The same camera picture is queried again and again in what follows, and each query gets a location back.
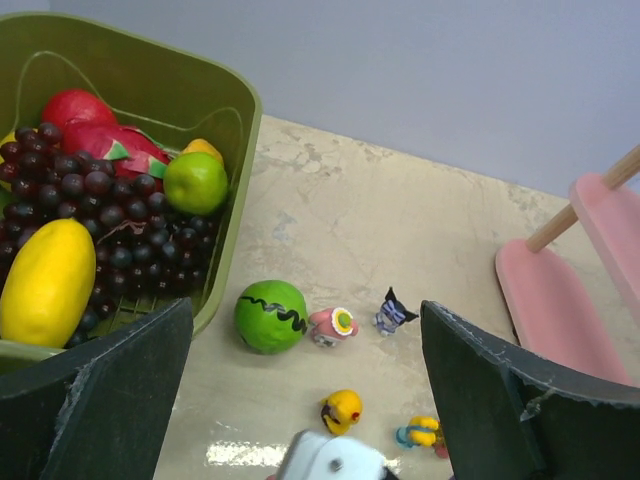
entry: red dragon fruit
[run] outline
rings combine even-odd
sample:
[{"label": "red dragon fruit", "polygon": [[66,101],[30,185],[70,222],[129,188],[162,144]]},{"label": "red dragon fruit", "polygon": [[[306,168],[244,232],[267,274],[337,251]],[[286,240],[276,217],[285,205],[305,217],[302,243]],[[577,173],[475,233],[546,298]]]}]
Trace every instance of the red dragon fruit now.
[{"label": "red dragon fruit", "polygon": [[137,127],[111,123],[68,123],[61,146],[65,153],[85,150],[95,158],[113,161],[116,175],[121,177],[135,178],[148,173],[156,178],[159,191],[171,160],[160,144]]}]

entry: marble table surface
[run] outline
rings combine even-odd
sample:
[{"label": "marble table surface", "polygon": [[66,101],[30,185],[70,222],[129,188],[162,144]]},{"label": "marble table surface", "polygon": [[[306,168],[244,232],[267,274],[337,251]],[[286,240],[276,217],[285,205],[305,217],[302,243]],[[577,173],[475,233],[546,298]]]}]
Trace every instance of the marble table surface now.
[{"label": "marble table surface", "polygon": [[[364,402],[350,434],[379,449],[403,480],[448,479],[448,461],[393,441],[412,416],[436,416],[418,322],[383,338],[370,318],[392,285],[409,309],[436,300],[513,341],[494,256],[565,204],[265,116],[225,298],[192,344],[155,478],[263,480],[296,432],[322,428],[320,399],[350,388]],[[640,383],[638,329],[586,235],[574,226],[553,248],[584,281]],[[277,356],[247,352],[234,335],[235,300],[270,278],[298,286],[310,311],[348,308],[359,335],[332,350],[305,338]]]}]

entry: fruit basket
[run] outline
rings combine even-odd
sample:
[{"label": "fruit basket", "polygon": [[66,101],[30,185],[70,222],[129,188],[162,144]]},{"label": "fruit basket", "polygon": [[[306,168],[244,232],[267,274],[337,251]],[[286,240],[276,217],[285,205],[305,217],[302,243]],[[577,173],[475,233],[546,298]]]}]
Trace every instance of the fruit basket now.
[{"label": "fruit basket", "polygon": [[[227,281],[255,154],[260,99],[228,68],[92,21],[57,14],[0,16],[0,132],[37,126],[47,100],[79,88],[102,99],[123,125],[135,125],[169,149],[194,138],[215,145],[229,179],[204,286],[191,295],[194,336],[213,318]],[[0,192],[0,207],[11,201]],[[104,335],[170,300],[121,298]],[[0,340],[0,373],[62,350]]]}]

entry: wooden dowel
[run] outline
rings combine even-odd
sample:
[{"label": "wooden dowel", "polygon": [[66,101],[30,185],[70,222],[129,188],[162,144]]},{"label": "wooden dowel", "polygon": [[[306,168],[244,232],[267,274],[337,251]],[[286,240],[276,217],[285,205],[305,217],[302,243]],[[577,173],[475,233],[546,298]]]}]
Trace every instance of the wooden dowel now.
[{"label": "wooden dowel", "polygon": [[[602,181],[608,188],[615,190],[639,171],[640,145],[637,145],[603,175]],[[538,253],[577,221],[578,216],[573,207],[571,204],[567,205],[527,239],[527,248],[533,253]]]}]

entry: green apple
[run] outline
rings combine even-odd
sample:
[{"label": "green apple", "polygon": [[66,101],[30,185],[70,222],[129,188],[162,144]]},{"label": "green apple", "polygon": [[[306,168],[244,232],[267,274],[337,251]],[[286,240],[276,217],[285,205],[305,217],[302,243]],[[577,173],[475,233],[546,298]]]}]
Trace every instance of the green apple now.
[{"label": "green apple", "polygon": [[229,191],[224,167],[205,152],[184,153],[171,160],[163,184],[171,206],[192,215],[213,213]]}]

